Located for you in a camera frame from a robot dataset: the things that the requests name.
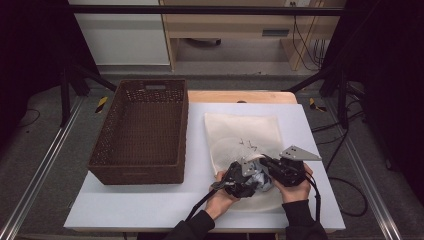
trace white wall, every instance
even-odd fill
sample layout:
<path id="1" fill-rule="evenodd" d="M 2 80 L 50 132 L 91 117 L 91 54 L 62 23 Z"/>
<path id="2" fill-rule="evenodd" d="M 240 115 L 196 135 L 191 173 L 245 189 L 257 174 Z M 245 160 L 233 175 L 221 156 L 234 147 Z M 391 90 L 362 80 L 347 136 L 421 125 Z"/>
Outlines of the white wall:
<path id="1" fill-rule="evenodd" d="M 158 1 L 69 0 L 69 4 L 158 5 Z M 97 65 L 170 64 L 159 14 L 75 14 L 75 16 Z"/>

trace person's arm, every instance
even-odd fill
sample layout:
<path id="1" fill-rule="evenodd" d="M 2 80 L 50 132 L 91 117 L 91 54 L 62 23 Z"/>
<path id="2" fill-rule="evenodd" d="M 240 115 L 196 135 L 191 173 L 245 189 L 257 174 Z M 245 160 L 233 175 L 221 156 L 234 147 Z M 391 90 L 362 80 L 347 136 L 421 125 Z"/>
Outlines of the person's arm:
<path id="1" fill-rule="evenodd" d="M 312 170 L 305 164 L 305 170 L 312 176 Z M 286 212 L 289 226 L 286 228 L 287 240 L 322 240 L 328 239 L 320 222 L 316 222 L 309 209 L 309 191 L 311 185 L 307 180 L 295 187 L 284 187 L 274 180 L 274 185 L 280 190 L 283 208 Z"/>
<path id="2" fill-rule="evenodd" d="M 218 172 L 216 181 L 221 181 L 224 174 L 225 172 Z M 207 200 L 205 210 L 199 211 L 188 222 L 179 222 L 164 240 L 203 239 L 210 230 L 215 228 L 215 220 L 239 200 L 239 198 L 229 195 L 224 189 L 217 191 Z"/>

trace person's right hand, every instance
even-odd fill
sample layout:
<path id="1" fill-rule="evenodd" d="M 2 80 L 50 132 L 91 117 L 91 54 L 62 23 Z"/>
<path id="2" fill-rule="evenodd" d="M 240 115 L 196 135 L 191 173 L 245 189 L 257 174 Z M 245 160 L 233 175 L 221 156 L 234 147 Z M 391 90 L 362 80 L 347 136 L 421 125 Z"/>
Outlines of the person's right hand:
<path id="1" fill-rule="evenodd" d="M 304 163 L 305 171 L 309 174 L 306 174 L 306 177 L 310 178 L 312 176 L 312 169 Z M 294 187 L 285 187 L 283 184 L 279 183 L 274 178 L 272 179 L 274 185 L 280 190 L 281 196 L 283 198 L 283 203 L 296 202 L 308 199 L 309 191 L 311 190 L 311 184 L 305 179 L 302 183 Z"/>

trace black sleeve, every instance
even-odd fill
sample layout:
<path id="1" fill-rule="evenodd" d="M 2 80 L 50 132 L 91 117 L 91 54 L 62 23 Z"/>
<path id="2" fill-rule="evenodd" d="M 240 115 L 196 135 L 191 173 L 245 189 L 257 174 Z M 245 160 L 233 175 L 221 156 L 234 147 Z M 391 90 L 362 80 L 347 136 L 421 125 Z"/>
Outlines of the black sleeve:
<path id="1" fill-rule="evenodd" d="M 287 240 L 324 240 L 327 233 L 320 222 L 316 222 L 309 210 L 309 200 L 284 203 L 289 226 L 286 228 Z"/>
<path id="2" fill-rule="evenodd" d="M 213 219 L 204 210 L 201 210 L 188 222 L 179 222 L 164 240 L 200 240 L 214 228 Z"/>

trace power socket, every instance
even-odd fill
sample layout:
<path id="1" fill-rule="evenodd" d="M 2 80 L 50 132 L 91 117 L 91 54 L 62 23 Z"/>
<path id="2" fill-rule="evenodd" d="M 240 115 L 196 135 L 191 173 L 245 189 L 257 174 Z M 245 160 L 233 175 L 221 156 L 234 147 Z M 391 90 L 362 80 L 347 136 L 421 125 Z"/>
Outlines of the power socket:
<path id="1" fill-rule="evenodd" d="M 284 7 L 309 7 L 311 0 L 286 0 Z"/>

